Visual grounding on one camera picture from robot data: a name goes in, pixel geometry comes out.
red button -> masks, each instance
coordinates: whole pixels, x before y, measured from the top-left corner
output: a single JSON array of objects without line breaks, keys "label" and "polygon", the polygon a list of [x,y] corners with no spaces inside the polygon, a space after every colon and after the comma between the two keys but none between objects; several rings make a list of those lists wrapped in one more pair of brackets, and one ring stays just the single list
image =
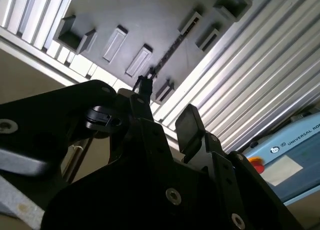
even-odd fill
[{"label": "red button", "polygon": [[250,157],[248,160],[259,174],[264,172],[264,161],[260,157]]}]

silver metal strip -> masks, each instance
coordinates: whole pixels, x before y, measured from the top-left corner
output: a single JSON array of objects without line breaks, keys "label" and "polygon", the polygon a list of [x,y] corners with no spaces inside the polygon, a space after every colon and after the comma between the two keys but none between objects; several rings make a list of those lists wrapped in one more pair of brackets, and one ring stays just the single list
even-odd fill
[{"label": "silver metal strip", "polygon": [[159,104],[157,104],[156,102],[153,102],[153,103],[150,105],[152,114],[154,114],[154,113],[157,111],[157,109],[159,109],[159,107],[160,107]]},{"label": "silver metal strip", "polygon": [[320,49],[297,67],[285,80],[277,84],[264,97],[266,102],[258,102],[246,113],[247,117],[233,124],[225,135],[220,137],[225,150],[236,150],[258,132],[272,126],[277,120],[286,117],[301,107],[304,98],[319,94],[320,88]]},{"label": "silver metal strip", "polygon": [[174,132],[174,131],[171,131],[169,128],[165,127],[165,126],[162,126],[163,128],[163,131],[166,135],[172,137],[172,139],[174,140],[178,140],[178,137],[177,137],[177,134]]},{"label": "silver metal strip", "polygon": [[72,51],[70,51],[67,59],[66,59],[66,62],[68,62],[69,64],[71,64],[71,62],[74,60],[74,57],[75,57],[75,53],[73,53]]},{"label": "silver metal strip", "polygon": [[15,0],[0,0],[0,26],[6,28]]},{"label": "silver metal strip", "polygon": [[173,141],[173,140],[168,139],[168,138],[167,138],[167,141],[168,141],[168,145],[170,147],[172,147],[173,149],[179,150],[179,145],[178,145],[178,143],[176,141]]},{"label": "silver metal strip", "polygon": [[95,71],[97,70],[97,65],[96,64],[92,64],[92,66],[90,67],[90,69],[89,69],[89,71],[88,71],[88,75],[90,76],[90,77],[92,77],[93,75],[94,75],[94,73],[95,73]]},{"label": "silver metal strip", "polygon": [[[296,14],[290,16],[282,27],[278,28],[272,35],[272,38],[265,41],[246,63],[237,70],[237,73],[234,74],[235,77],[226,81],[226,84],[202,105],[199,112],[200,115],[203,116],[205,122],[209,122],[211,119],[215,118],[212,114],[217,110],[218,105],[227,104],[226,102],[222,102],[226,96],[231,98],[232,95],[243,91],[240,84],[247,86],[253,80],[252,77],[255,76],[253,71],[257,74],[259,72],[261,72],[261,74],[266,73],[264,72],[265,66],[267,66],[269,62],[272,62],[281,51],[284,51],[287,45],[293,44],[296,41],[295,36],[299,35],[305,29],[305,26],[310,24],[310,22],[318,15],[320,4],[318,4],[318,7],[316,7],[316,4],[317,1],[313,1],[313,3],[306,1],[305,4],[296,11]],[[310,36],[308,35],[304,35],[302,38],[308,40],[309,37]],[[287,55],[295,52],[297,49],[296,47],[297,44],[290,47],[291,50],[287,50],[278,61],[284,61]]]},{"label": "silver metal strip", "polygon": [[35,36],[35,41],[33,43],[34,47],[37,47],[38,49],[42,49],[42,47],[44,46],[62,1],[63,0],[50,0],[48,7],[45,10],[43,20],[39,26],[39,31]]},{"label": "silver metal strip", "polygon": [[35,35],[38,33],[39,25],[43,20],[44,11],[50,0],[35,0],[22,39],[30,44],[33,43]]},{"label": "silver metal strip", "polygon": [[49,49],[46,51],[46,54],[48,56],[51,56],[52,58],[57,58],[59,52],[60,52],[60,49],[62,48],[62,46],[56,42],[56,41],[53,41],[49,47]]},{"label": "silver metal strip", "polygon": [[[319,12],[319,7],[314,9],[314,13],[318,14],[316,12]],[[305,20],[299,20],[288,32],[294,33],[299,29],[303,29],[303,26],[308,25],[308,21],[306,21],[306,19],[307,18],[305,18]],[[227,131],[227,128],[230,128],[232,123],[237,121],[237,119],[239,119],[241,116],[241,114],[239,114],[239,110],[241,110],[241,108],[248,109],[253,104],[256,104],[257,101],[266,93],[266,89],[272,89],[276,86],[279,80],[283,79],[283,77],[287,77],[294,67],[299,65],[300,62],[307,57],[308,54],[310,54],[310,52],[319,44],[319,27],[320,23],[312,26],[308,33],[304,34],[290,48],[288,48],[281,58],[278,58],[264,72],[262,72],[259,77],[251,83],[250,88],[242,91],[242,93],[232,102],[230,102],[228,107],[225,108],[219,115],[215,113],[217,112],[217,107],[212,104],[208,108],[209,110],[203,115],[203,120],[209,123],[206,126],[207,129],[209,131],[214,131],[216,134],[224,134]],[[282,40],[280,40],[278,44],[276,44],[269,51],[269,54],[272,55],[274,48],[281,48],[281,43],[283,43]],[[267,65],[267,63],[263,60],[259,61],[259,65],[256,67]],[[241,92],[239,90],[239,85],[235,85],[234,87],[230,88],[226,94],[234,94],[235,91],[237,91],[237,93]],[[200,108],[199,112],[202,114],[204,110]]]},{"label": "silver metal strip", "polygon": [[85,77],[92,64],[93,63],[84,56],[76,55],[70,64],[70,69]]},{"label": "silver metal strip", "polygon": [[115,81],[115,83],[114,83],[113,85],[111,85],[111,86],[114,88],[114,90],[115,90],[116,92],[118,92],[118,90],[121,89],[121,88],[125,88],[125,89],[128,89],[128,90],[131,90],[131,89],[132,89],[132,87],[128,86],[125,82],[123,82],[123,81],[121,81],[121,80],[119,80],[119,79],[117,79],[117,80]]},{"label": "silver metal strip", "polygon": [[68,50],[66,47],[62,47],[57,60],[62,64],[64,64],[67,60],[69,53],[70,53],[70,50]]},{"label": "silver metal strip", "polygon": [[19,26],[22,23],[22,19],[27,5],[28,0],[15,0],[13,11],[7,27],[7,30],[11,33],[17,34]]}]

